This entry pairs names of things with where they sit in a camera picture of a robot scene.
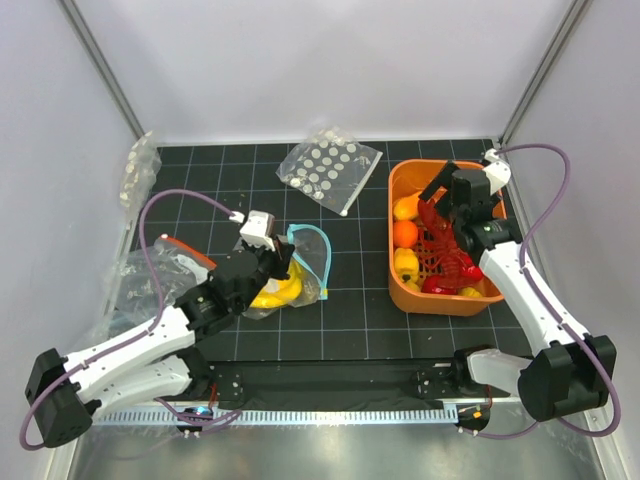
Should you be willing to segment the yellow toy mango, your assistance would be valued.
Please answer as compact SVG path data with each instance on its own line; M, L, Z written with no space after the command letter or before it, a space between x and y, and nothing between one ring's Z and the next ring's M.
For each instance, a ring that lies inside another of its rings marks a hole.
M419 217L419 201L421 192L401 197L392 205L392 216L395 221L413 221Z

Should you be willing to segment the red toy lobster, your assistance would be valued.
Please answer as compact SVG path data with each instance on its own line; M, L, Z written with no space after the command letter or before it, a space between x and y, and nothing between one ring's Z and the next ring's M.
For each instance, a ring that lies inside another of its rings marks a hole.
M484 279L484 274L470 256L461 250L454 238L450 222L439 215L433 200L418 200L417 210L422 224L422 265L426 277L421 291L428 294L464 295Z

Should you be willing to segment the yellow toy banana bunch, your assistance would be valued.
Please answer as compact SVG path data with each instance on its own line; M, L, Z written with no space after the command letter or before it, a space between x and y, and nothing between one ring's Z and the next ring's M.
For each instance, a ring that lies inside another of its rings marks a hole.
M290 304L302 292L302 274L299 264L292 260L286 280L270 279L258 293L250 307L254 309L273 309Z

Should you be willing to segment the toy orange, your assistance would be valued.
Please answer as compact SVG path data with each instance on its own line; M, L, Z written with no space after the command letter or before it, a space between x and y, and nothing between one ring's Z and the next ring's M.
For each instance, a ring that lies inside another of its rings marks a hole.
M419 229L411 220L400 220L393 223L393 244L397 248L411 249L419 238Z

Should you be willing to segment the yellow toy bell pepper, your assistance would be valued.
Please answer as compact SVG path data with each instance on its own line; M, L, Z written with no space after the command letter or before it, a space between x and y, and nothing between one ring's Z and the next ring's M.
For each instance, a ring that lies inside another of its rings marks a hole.
M403 283L416 282L419 278L420 262L410 248L397 248L394 251L393 268Z

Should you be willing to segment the clear blue-zip bag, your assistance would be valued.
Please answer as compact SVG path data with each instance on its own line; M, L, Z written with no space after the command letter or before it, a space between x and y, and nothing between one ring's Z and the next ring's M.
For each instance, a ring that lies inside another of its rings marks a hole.
M300 308L328 298L328 281L331 271L331 242L326 233L311 224L290 224L286 240L295 249L292 260L301 267L302 292L290 304L273 309L249 307L243 316L249 319L263 319L284 307Z

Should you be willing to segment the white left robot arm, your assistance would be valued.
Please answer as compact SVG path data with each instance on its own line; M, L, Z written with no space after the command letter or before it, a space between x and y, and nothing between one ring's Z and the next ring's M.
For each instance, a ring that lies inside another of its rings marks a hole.
M40 448L57 448L113 410L155 398L207 396L212 372L196 344L234 323L270 280L288 279L294 251L280 235L269 246L243 242L204 282L150 320L66 356L56 349L40 353L25 388L29 410L21 446L36 448L27 440L31 423L42 437Z

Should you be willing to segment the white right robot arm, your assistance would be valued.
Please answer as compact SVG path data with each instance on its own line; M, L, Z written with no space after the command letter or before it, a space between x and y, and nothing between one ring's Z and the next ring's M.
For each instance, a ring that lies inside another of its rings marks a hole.
M463 396L485 385L508 392L538 422L603 407L614 397L616 348L607 336L592 336L558 300L531 263L517 223L494 215L510 176L502 161L481 169L448 162L420 196L503 295L533 354L525 359L498 349L462 350L451 385Z

